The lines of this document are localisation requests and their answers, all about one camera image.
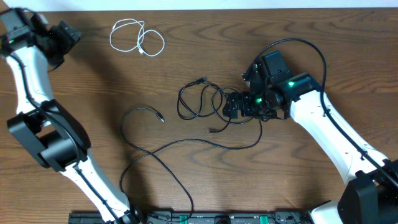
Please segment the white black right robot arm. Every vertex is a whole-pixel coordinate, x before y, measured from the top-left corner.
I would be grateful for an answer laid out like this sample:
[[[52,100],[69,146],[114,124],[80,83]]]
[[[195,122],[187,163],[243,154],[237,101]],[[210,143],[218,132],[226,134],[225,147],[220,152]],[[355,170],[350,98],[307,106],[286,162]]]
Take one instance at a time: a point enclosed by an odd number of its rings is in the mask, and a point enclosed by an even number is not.
[[[258,74],[245,78],[250,90],[226,97],[223,115],[276,119],[277,110],[316,140],[345,185],[338,201],[309,211],[312,223],[397,223],[397,162],[370,146],[337,112],[307,73]]]

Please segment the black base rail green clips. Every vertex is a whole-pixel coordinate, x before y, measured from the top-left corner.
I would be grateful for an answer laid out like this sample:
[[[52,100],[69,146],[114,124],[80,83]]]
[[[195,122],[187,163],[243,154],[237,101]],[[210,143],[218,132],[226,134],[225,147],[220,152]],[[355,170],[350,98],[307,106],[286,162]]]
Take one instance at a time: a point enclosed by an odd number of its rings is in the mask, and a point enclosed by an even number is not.
[[[266,213],[177,213],[170,211],[156,211],[144,215],[138,219],[132,215],[126,215],[117,221],[118,223],[142,223],[142,224],[305,224],[312,223],[311,218],[303,212],[276,211]]]

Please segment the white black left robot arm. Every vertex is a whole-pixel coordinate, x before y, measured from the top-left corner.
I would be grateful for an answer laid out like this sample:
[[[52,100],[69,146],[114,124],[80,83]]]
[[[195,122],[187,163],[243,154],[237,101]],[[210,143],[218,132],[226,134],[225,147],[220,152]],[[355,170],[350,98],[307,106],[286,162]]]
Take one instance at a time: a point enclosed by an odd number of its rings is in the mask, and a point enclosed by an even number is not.
[[[16,116],[7,127],[44,168],[74,182],[99,210],[105,223],[140,223],[125,193],[98,167],[83,126],[54,98],[49,67],[57,68],[80,40],[65,22],[49,27],[41,14],[27,18],[20,8],[1,15],[1,56],[17,89]]]

